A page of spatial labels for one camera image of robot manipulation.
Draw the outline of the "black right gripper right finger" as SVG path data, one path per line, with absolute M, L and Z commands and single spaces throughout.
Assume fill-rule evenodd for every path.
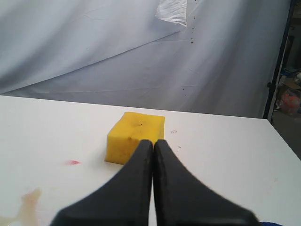
M 167 141 L 153 152 L 153 188 L 158 226 L 258 226 L 257 217 L 209 189 L 176 157 Z

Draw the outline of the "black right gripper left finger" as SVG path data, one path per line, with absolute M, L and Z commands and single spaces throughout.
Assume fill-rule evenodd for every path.
M 152 185 L 153 145 L 140 141 L 128 162 L 98 190 L 60 210 L 54 226 L 146 226 Z

